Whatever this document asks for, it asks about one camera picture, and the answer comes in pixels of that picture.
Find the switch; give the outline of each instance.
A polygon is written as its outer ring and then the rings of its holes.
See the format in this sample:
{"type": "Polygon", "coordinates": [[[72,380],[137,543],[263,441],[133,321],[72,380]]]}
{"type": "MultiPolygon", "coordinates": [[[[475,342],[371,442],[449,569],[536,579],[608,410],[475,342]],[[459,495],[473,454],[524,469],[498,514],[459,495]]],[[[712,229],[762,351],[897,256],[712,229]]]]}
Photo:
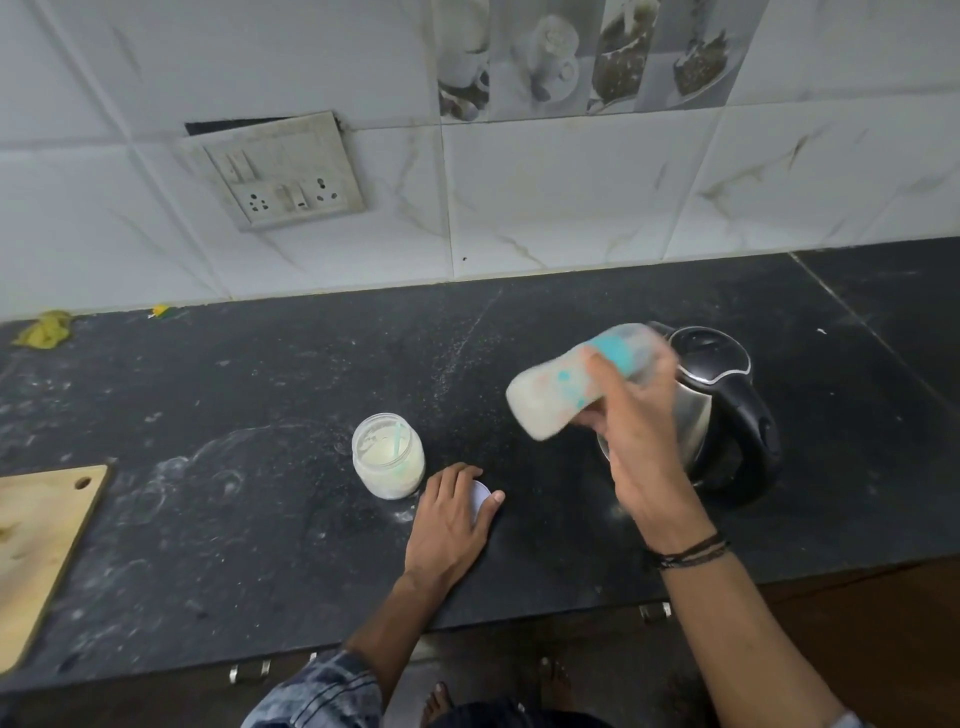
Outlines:
{"type": "Polygon", "coordinates": [[[303,197],[303,190],[300,189],[300,185],[296,182],[290,182],[287,186],[290,189],[290,199],[294,201],[297,209],[309,209],[310,206],[306,203],[306,198],[303,197]]]}
{"type": "Polygon", "coordinates": [[[243,180],[240,178],[240,172],[237,171],[236,166],[233,164],[233,160],[228,154],[217,155],[214,161],[217,164],[217,169],[220,170],[220,174],[227,181],[228,184],[239,184],[243,180]]]}
{"type": "Polygon", "coordinates": [[[284,182],[274,187],[274,192],[288,212],[300,212],[310,209],[303,196],[303,189],[296,182],[284,182]]]}
{"type": "Polygon", "coordinates": [[[242,149],[238,149],[236,152],[231,152],[227,155],[227,157],[233,163],[233,167],[236,169],[237,174],[240,175],[241,182],[256,182],[256,175],[253,173],[253,168],[250,166],[250,161],[247,159],[247,155],[243,153],[242,149]]]}

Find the coffee cup print tile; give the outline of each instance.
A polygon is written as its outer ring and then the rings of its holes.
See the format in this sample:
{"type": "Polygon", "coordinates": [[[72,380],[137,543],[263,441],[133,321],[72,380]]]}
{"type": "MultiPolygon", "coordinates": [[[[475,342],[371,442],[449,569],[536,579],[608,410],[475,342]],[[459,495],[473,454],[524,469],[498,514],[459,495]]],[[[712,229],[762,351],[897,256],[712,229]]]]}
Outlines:
{"type": "Polygon", "coordinates": [[[727,103],[768,0],[431,0],[441,119],[727,103]]]}
{"type": "Polygon", "coordinates": [[[487,121],[490,0],[432,0],[441,120],[487,121]]]}
{"type": "Polygon", "coordinates": [[[604,3],[491,0],[490,120],[587,112],[604,3]]]}

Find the foot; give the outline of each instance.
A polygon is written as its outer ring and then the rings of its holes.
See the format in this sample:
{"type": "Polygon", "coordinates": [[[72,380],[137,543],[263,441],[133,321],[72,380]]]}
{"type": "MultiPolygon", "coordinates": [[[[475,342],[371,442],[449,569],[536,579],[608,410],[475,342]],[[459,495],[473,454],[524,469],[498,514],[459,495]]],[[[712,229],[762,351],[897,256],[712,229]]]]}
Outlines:
{"type": "Polygon", "coordinates": [[[545,711],[576,710],[573,707],[573,687],[564,666],[544,657],[540,660],[540,706],[545,711]]]}
{"type": "Polygon", "coordinates": [[[440,716],[449,713],[453,709],[453,701],[450,700],[450,692],[446,689],[444,683],[437,683],[433,692],[427,695],[423,702],[423,715],[420,717],[420,728],[425,728],[440,716]]]}

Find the left hand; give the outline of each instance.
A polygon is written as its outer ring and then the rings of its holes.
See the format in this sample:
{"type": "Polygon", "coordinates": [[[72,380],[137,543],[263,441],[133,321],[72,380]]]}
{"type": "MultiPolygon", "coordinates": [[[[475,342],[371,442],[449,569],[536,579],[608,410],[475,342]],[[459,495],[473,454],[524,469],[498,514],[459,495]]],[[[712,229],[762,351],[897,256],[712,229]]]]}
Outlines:
{"type": "Polygon", "coordinates": [[[430,476],[414,518],[404,573],[443,595],[460,581],[487,543],[493,516],[505,494],[496,491],[480,506],[473,523],[473,479],[483,471],[457,463],[430,476]]]}

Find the black string bracelet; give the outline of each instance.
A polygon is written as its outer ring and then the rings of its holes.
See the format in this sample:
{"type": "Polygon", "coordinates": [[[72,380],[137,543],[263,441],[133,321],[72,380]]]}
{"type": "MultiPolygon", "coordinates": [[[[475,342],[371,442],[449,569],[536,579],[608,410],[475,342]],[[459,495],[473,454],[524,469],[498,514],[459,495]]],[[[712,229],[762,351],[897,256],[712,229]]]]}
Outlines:
{"type": "Polygon", "coordinates": [[[713,559],[720,558],[730,550],[730,542],[727,541],[727,537],[718,530],[709,538],[704,539],[699,544],[694,544],[680,553],[664,554],[657,553],[650,548],[646,550],[657,569],[683,569],[686,567],[699,566],[713,561],[713,559]]]}
{"type": "Polygon", "coordinates": [[[705,553],[703,556],[694,556],[693,558],[684,559],[683,561],[662,561],[660,562],[658,568],[663,571],[667,569],[687,569],[689,567],[699,567],[701,564],[706,564],[714,559],[719,559],[728,551],[730,551],[730,544],[725,541],[718,548],[705,553]]]}

